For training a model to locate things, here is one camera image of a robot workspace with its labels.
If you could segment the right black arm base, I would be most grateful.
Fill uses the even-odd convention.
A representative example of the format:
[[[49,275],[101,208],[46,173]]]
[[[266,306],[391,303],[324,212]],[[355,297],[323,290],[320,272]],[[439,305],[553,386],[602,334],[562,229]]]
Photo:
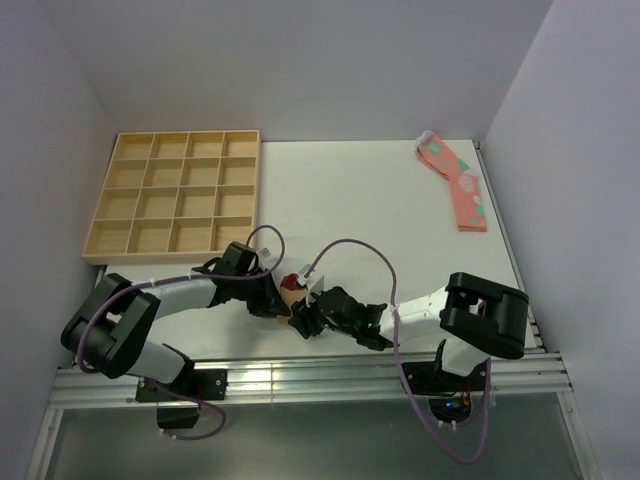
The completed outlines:
[[[427,400],[435,422],[459,425],[479,412],[472,395],[486,386],[487,362],[477,365],[468,376],[458,376],[436,368],[436,362],[404,362],[403,372],[411,392]]]

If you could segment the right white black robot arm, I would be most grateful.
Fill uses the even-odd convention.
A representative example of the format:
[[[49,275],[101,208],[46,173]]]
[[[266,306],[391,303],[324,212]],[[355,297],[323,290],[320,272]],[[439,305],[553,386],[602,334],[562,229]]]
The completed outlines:
[[[457,272],[442,288],[396,306],[364,304],[339,286],[314,285],[292,303],[287,323],[306,340],[328,330],[373,351],[446,333],[432,370],[435,383],[452,390],[490,357],[524,356],[528,309],[524,292]]]

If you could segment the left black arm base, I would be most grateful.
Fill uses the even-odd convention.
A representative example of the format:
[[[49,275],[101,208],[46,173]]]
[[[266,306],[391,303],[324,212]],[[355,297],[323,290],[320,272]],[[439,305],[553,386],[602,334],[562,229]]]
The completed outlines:
[[[225,399],[227,380],[228,371],[217,368],[195,369],[170,384],[142,378],[136,388],[135,401],[154,403],[157,426],[164,434],[175,434],[178,438],[190,438],[181,431],[193,429],[205,413],[214,412],[220,422],[208,433],[213,436],[226,426],[226,413],[213,401]]]

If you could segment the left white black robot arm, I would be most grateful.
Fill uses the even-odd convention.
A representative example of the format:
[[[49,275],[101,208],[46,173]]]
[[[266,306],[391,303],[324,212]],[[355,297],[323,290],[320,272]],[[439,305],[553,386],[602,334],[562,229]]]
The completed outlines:
[[[124,375],[158,382],[172,399],[195,386],[194,362],[182,352],[148,337],[154,322],[183,311],[241,301],[254,317],[290,313],[271,272],[259,255],[239,242],[184,276],[134,283],[106,275],[91,291],[61,334],[76,364],[110,379]]]

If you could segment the beige red purple striped sock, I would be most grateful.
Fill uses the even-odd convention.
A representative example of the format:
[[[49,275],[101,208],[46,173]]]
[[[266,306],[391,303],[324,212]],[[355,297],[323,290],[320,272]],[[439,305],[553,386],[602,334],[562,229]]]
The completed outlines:
[[[292,312],[294,303],[305,301],[308,296],[308,287],[301,286],[298,283],[298,275],[296,273],[290,273],[284,276],[281,280],[279,294],[289,310]],[[289,321],[292,319],[291,312],[287,315],[278,316],[277,321],[282,325],[290,327]]]

